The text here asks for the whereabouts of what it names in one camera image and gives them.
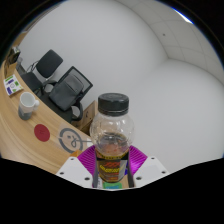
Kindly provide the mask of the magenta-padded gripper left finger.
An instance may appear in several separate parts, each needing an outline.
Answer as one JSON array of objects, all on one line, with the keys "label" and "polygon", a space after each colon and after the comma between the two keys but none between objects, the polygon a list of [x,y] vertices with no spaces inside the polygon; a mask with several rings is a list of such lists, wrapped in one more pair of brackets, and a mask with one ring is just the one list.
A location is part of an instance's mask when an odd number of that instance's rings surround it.
[{"label": "magenta-padded gripper left finger", "polygon": [[72,154],[56,175],[84,188],[96,188],[98,171],[95,147],[87,148],[78,156]]}]

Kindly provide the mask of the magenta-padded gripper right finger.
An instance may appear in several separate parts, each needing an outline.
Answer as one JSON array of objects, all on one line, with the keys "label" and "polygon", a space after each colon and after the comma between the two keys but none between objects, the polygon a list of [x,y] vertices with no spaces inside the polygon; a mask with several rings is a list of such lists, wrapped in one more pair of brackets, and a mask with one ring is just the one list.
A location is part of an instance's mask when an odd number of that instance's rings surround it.
[{"label": "magenta-padded gripper right finger", "polygon": [[138,148],[129,150],[127,178],[130,188],[140,188],[157,181],[169,172],[155,156],[146,156]]}]

